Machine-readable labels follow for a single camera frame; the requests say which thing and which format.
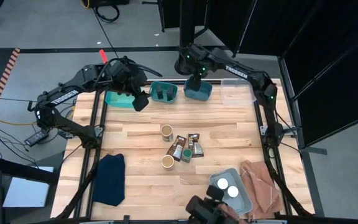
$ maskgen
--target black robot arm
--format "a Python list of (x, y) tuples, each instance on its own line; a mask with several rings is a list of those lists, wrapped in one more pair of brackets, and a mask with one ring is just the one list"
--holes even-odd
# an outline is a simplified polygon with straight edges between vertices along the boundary
[(140, 90), (147, 81), (144, 71), (162, 77), (158, 72), (136, 64), (127, 57), (114, 58), (107, 63), (86, 65), (70, 81), (59, 83), (58, 87), (39, 95), (35, 106), (31, 108), (30, 102), (28, 109), (35, 113), (38, 127), (46, 131), (52, 128), (60, 129), (78, 136), (83, 147), (97, 148), (99, 140), (94, 127), (81, 126), (63, 117), (55, 107), (80, 93), (108, 90), (133, 95), (134, 109), (141, 111), (149, 103), (149, 95)]
[(191, 44), (181, 49), (180, 55), (183, 63), (181, 68), (186, 70), (185, 73), (193, 74), (188, 82), (188, 87), (192, 90), (199, 90), (201, 78), (206, 77), (208, 71), (227, 70), (247, 80), (252, 85), (258, 103), (264, 107), (267, 120), (265, 143), (271, 147), (280, 144), (283, 126), (275, 119), (277, 87), (265, 71), (242, 65), (219, 48), (209, 51), (200, 45)]

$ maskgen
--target teal plastic bin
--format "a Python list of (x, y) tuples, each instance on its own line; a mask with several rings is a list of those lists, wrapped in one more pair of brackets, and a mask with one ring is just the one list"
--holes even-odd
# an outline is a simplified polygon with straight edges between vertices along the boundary
[(212, 85), (208, 82), (201, 81), (201, 86), (198, 91), (191, 90), (187, 87), (189, 79), (185, 82), (185, 96), (201, 101), (207, 101), (212, 92)]
[[(162, 89), (162, 95), (163, 98), (160, 100), (157, 96), (157, 91), (155, 91), (156, 86), (160, 85), (161, 89)], [(168, 89), (172, 87), (173, 88), (173, 97), (171, 101), (168, 101), (167, 99), (167, 91)], [(177, 99), (177, 93), (178, 93), (178, 87), (174, 84), (171, 83), (165, 83), (165, 82), (152, 82), (152, 84), (150, 85), (150, 91), (149, 94), (152, 97), (152, 99), (154, 101), (158, 101), (158, 102), (162, 102), (162, 103), (174, 103), (175, 100)]]
[(127, 96), (125, 94), (118, 95), (116, 92), (108, 91), (106, 95), (106, 103), (113, 107), (133, 108), (132, 102), (135, 100), (134, 96)]

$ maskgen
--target wooden table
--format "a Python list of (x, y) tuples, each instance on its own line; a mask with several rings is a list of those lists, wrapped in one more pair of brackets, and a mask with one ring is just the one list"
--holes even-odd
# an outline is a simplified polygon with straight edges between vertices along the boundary
[[(278, 86), (277, 111), (290, 123), (280, 80), (274, 82)], [(124, 155), (125, 200), (118, 207), (95, 202), (92, 220), (122, 220), (124, 215), (130, 215), (131, 220), (187, 218), (186, 204), (193, 195), (206, 195), (211, 174), (231, 167), (239, 170), (239, 164), (244, 160), (264, 160), (253, 105), (223, 106), (220, 85), (213, 87), (206, 102), (185, 97), (183, 87), (178, 87), (177, 100), (172, 105), (150, 99), (149, 105), (140, 113), (133, 109), (108, 108), (101, 158), (106, 154)], [(90, 123), (93, 99), (94, 93), (78, 96), (73, 116), (75, 122)], [(160, 127), (163, 124), (173, 127), (174, 136), (200, 133), (205, 156), (193, 158), (189, 164), (175, 162), (173, 170), (165, 171), (160, 160), (172, 142), (162, 140)], [(294, 138), (284, 137), (283, 142), (296, 147)], [(79, 139), (69, 140), (65, 156), (78, 145)], [(288, 188), (302, 206), (314, 212), (299, 153), (284, 145), (279, 150)], [(88, 168), (93, 156), (91, 153)], [(79, 149), (62, 165), (51, 217), (57, 216), (77, 191), (83, 159), (84, 149)], [(87, 199), (88, 192), (85, 192), (81, 216), (85, 215)]]

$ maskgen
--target concrete floor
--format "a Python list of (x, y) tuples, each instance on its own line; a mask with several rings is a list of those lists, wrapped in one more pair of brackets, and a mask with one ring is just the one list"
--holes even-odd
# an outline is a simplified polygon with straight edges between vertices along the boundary
[[(104, 24), (115, 47), (176, 46), (178, 29), (161, 33), (157, 6), (141, 5), (132, 0), (127, 6), (119, 6), (120, 18), (113, 24)], [(223, 45), (210, 31), (196, 39), (203, 45)], [(109, 47), (91, 10), (83, 9), (74, 0), (10, 0), (0, 10), (0, 47), (21, 49), (52, 48), (101, 48)], [(177, 52), (119, 52), (137, 63), (151, 67), (164, 78), (183, 78), (173, 69)], [(267, 71), (272, 78), (280, 78), (277, 59), (269, 56), (240, 55), (238, 61)], [(29, 100), (35, 100), (44, 90), (55, 88), (58, 82), (71, 79), (84, 65), (99, 63), (97, 53), (20, 54), (0, 101), (0, 119), (17, 123), (34, 120), (27, 112)], [(232, 77), (226, 72), (212, 73), (210, 78)], [(34, 133), (31, 126), (17, 127), (0, 123), (0, 128), (23, 141)], [(28, 153), (43, 166), (58, 167), (62, 161), (66, 141), (57, 137), (54, 141), (36, 145)], [(311, 155), (318, 190), (327, 217), (358, 218), (358, 125), (343, 131), (316, 145), (328, 150), (327, 156)], [(3, 158), (27, 164), (0, 144)], [(52, 202), (41, 210), (24, 212), (12, 217), (11, 223), (46, 220)]]

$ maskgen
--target navy towel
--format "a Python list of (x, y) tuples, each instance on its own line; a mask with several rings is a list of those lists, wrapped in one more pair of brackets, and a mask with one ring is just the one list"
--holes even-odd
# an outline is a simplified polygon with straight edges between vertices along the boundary
[(100, 160), (94, 181), (93, 201), (106, 205), (119, 205), (125, 198), (124, 156), (107, 155)]

